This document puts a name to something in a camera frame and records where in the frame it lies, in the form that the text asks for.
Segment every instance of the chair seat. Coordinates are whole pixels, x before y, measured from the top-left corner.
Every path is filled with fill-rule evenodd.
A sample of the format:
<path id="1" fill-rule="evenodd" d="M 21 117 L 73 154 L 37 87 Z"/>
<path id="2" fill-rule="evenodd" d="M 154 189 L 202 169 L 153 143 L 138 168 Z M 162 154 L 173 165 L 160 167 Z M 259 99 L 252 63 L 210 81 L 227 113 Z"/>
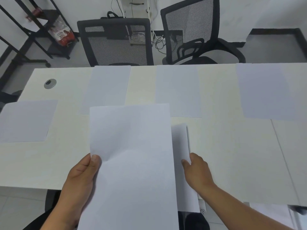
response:
<path id="1" fill-rule="evenodd" d="M 196 57 L 191 60 L 188 60 L 182 64 L 217 64 L 217 62 L 210 59 L 209 57 L 200 56 L 200 57 Z"/>

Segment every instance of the forearm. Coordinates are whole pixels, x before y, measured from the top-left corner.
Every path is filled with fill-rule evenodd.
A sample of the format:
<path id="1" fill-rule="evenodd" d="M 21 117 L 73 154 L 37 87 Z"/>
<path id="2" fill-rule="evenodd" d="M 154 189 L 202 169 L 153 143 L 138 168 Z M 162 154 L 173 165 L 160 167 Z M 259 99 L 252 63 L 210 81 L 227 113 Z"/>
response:
<path id="1" fill-rule="evenodd" d="M 75 225 L 72 214 L 56 206 L 40 230 L 73 230 Z"/>
<path id="2" fill-rule="evenodd" d="M 217 186 L 199 195 L 217 213 L 229 230 L 289 230 L 287 226 L 255 211 Z"/>

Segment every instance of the gray floor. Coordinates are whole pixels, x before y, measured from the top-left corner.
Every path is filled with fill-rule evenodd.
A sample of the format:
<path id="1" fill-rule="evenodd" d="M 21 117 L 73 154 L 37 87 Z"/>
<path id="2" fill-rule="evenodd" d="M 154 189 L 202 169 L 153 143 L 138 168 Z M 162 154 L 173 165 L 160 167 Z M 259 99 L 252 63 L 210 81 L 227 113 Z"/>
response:
<path id="1" fill-rule="evenodd" d="M 42 46 L 48 48 L 50 41 L 47 38 L 39 38 Z M 303 52 L 293 35 L 250 35 L 246 44 L 239 50 L 244 54 L 247 63 L 300 63 L 307 62 Z M 30 59 L 46 59 L 52 68 L 89 67 L 82 42 L 77 43 L 71 52 L 71 59 L 55 57 L 50 59 L 35 44 L 26 54 Z M 224 51 L 211 51 L 204 54 L 220 64 L 237 63 L 238 59 Z M 154 64 L 161 65 L 164 54 L 153 47 Z M 17 68 L 10 81 L 3 89 L 4 92 L 13 93 L 22 90 L 35 68 L 45 68 L 44 64 L 24 64 Z"/>
<path id="2" fill-rule="evenodd" d="M 38 41 L 48 48 L 49 40 L 40 38 Z M 239 49 L 248 63 L 294 63 L 307 62 L 294 36 L 292 35 L 250 35 L 243 48 Z M 205 54 L 218 63 L 237 63 L 238 60 L 224 51 L 212 51 Z M 71 53 L 71 59 L 50 59 L 40 48 L 33 44 L 27 53 L 31 59 L 47 59 L 52 68 L 89 67 L 82 43 L 76 44 Z M 161 65 L 164 54 L 153 47 L 155 65 Z M 11 77 L 3 91 L 13 93 L 22 90 L 35 68 L 45 68 L 43 64 L 25 64 L 20 66 Z M 44 212 L 46 190 L 0 187 L 0 229 L 22 230 L 27 224 Z M 286 205 L 254 205 L 257 210 L 284 223 L 293 223 Z M 218 216 L 207 207 L 205 217 L 212 230 L 226 230 Z M 301 229 L 307 230 L 307 216 L 299 216 Z"/>

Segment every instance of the plastic bag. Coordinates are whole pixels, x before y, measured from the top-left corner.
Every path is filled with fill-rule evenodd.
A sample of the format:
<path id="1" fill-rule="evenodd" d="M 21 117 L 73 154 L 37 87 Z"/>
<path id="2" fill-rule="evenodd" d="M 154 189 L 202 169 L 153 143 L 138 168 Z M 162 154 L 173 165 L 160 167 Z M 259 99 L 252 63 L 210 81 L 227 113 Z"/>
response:
<path id="1" fill-rule="evenodd" d="M 71 29 L 66 25 L 61 16 L 57 18 L 49 33 L 62 46 L 67 46 L 71 41 L 75 40 L 75 36 Z"/>

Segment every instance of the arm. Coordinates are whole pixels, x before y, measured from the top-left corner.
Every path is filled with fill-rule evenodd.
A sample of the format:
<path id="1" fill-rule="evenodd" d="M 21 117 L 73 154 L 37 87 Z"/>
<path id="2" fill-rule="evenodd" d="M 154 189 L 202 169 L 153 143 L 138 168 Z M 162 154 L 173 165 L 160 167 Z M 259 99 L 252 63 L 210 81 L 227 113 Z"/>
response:
<path id="1" fill-rule="evenodd" d="M 182 160 L 187 183 L 212 207 L 229 230 L 290 230 L 255 211 L 214 184 L 208 164 L 195 153 Z"/>
<path id="2" fill-rule="evenodd" d="M 40 230 L 73 230 L 75 228 L 91 194 L 93 178 L 100 163 L 99 156 L 91 157 L 87 154 L 70 170 L 59 201 Z"/>

